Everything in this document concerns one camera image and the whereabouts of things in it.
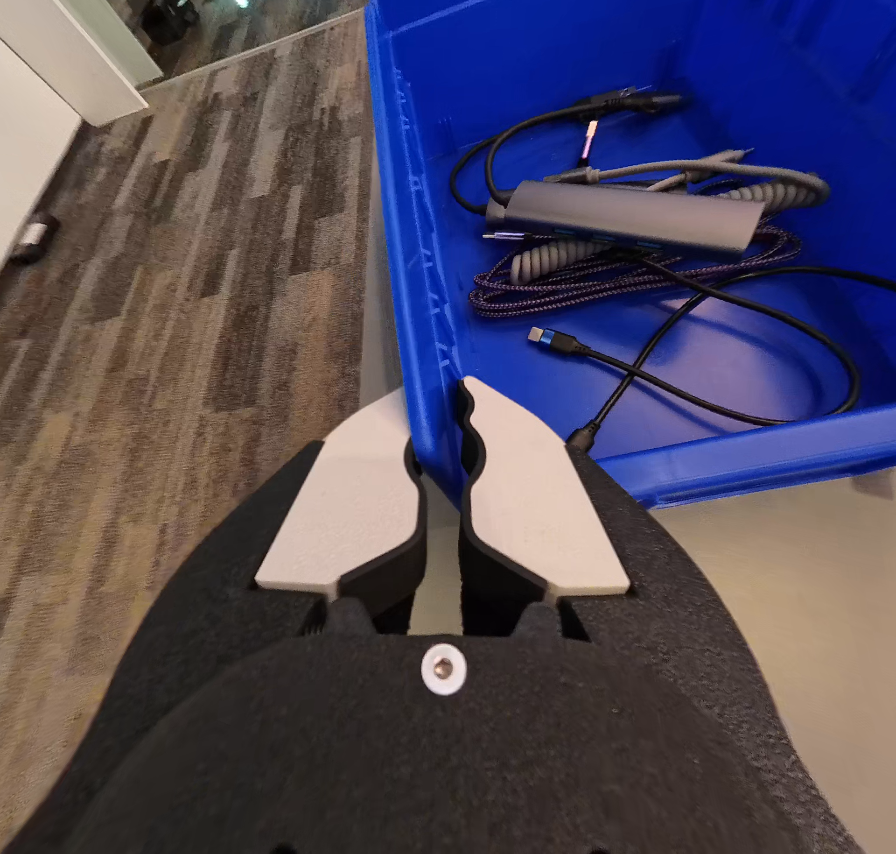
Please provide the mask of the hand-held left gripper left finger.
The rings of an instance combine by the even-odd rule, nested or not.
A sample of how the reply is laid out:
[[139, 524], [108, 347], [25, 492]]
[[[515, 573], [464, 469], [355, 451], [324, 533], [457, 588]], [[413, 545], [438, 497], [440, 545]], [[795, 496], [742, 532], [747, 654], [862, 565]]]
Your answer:
[[399, 388], [325, 438], [254, 581], [326, 599], [409, 599], [426, 568], [427, 492]]

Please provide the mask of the small dark floor box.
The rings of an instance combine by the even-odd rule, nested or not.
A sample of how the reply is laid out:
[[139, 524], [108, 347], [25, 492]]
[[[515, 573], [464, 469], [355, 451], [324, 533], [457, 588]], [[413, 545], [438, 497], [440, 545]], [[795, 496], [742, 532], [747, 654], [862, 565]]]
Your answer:
[[18, 241], [11, 250], [9, 261], [31, 265], [42, 260], [60, 228], [60, 221], [46, 212], [37, 212], [25, 223]]

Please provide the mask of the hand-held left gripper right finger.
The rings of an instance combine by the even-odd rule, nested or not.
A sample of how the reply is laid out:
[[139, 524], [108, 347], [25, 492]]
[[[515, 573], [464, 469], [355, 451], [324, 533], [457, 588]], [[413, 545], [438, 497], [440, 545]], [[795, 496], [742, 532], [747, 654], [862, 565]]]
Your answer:
[[473, 376], [457, 392], [462, 540], [513, 576], [521, 597], [622, 595], [630, 579], [566, 444], [538, 416]]

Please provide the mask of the black usb cable blue plugs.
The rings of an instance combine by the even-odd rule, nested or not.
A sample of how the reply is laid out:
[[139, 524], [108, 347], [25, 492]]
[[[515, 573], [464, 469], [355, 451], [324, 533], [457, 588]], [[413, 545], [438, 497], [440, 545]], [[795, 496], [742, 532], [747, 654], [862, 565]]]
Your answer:
[[767, 277], [776, 277], [784, 275], [811, 275], [833, 277], [841, 280], [852, 281], [857, 284], [866, 285], [868, 287], [882, 289], [889, 293], [894, 293], [895, 282], [893, 279], [876, 276], [855, 269], [843, 268], [825, 268], [817, 266], [802, 265], [785, 265], [775, 266], [772, 268], [756, 268], [735, 275], [723, 277], [711, 284], [702, 284], [694, 278], [687, 277], [683, 273], [677, 273], [671, 269], [661, 267], [650, 261], [644, 261], [647, 268], [653, 268], [659, 274], [670, 280], [675, 286], [688, 288], [693, 292], [693, 296], [685, 301], [677, 311], [671, 314], [666, 322], [653, 334], [653, 336], [643, 346], [632, 364], [627, 364], [610, 355], [600, 353], [599, 351], [580, 342], [576, 337], [551, 329], [539, 330], [532, 328], [530, 334], [530, 342], [537, 346], [543, 347], [553, 353], [564, 357], [580, 357], [598, 362], [604, 366], [619, 370], [623, 376], [617, 388], [609, 396], [608, 400], [601, 407], [598, 414], [592, 418], [588, 425], [599, 429], [600, 425], [608, 417], [609, 413], [615, 408], [618, 401], [621, 400], [624, 393], [636, 382], [641, 381], [649, 386], [666, 393], [676, 400], [683, 401], [688, 405], [707, 411], [714, 416], [732, 419], [741, 423], [746, 423], [753, 427], [771, 427], [792, 423], [793, 419], [777, 419], [753, 416], [746, 413], [738, 412], [733, 409], [725, 408], [721, 405], [703, 400], [668, 381], [656, 377], [644, 370], [644, 365], [653, 350], [660, 344], [667, 333], [670, 333], [674, 326], [682, 321], [691, 311], [697, 308], [705, 300], [715, 299], [729, 305], [733, 305], [740, 309], [753, 311], [764, 315], [771, 320], [788, 325], [793, 330], [812, 338], [816, 343], [826, 347], [840, 362], [840, 366], [847, 378], [847, 393], [845, 399], [835, 407], [828, 416], [845, 414], [852, 411], [861, 394], [861, 376], [857, 363], [851, 355], [836, 341], [829, 338], [826, 334], [817, 330], [815, 327], [803, 322], [796, 317], [767, 306], [764, 303], [755, 300], [749, 300], [741, 296], [735, 296], [728, 293], [728, 289], [734, 286], [745, 284], [746, 282], [765, 279]]

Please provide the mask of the dark grey usb hub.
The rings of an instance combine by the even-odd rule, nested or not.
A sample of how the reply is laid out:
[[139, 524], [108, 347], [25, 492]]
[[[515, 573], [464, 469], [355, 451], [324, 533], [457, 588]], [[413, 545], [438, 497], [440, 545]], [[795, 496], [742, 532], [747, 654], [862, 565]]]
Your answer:
[[490, 200], [487, 227], [600, 243], [742, 255], [763, 204], [615, 185], [520, 183], [506, 206]]

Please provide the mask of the blue plastic bin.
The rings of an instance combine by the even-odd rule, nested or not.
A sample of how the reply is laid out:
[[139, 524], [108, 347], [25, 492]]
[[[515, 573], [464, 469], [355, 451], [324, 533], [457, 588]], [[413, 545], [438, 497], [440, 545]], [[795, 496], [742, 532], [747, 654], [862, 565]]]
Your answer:
[[[450, 172], [520, 120], [628, 86], [682, 91], [683, 110], [599, 126], [599, 168], [752, 148], [757, 164], [815, 173], [828, 202], [780, 217], [799, 262], [894, 277], [894, 0], [368, 0], [376, 144], [400, 362], [413, 443], [454, 501], [464, 475], [454, 395], [476, 376], [566, 438], [619, 372], [529, 342], [545, 322], [628, 362], [682, 291], [614, 296], [541, 316], [487, 319], [474, 277], [507, 246], [460, 207]], [[712, 416], [635, 384], [591, 456], [649, 506], [893, 467], [894, 294], [829, 277], [760, 279], [741, 296], [788, 311], [843, 346], [857, 409], [825, 415], [847, 380], [816, 341], [763, 315], [705, 302], [645, 368], [750, 415]]]

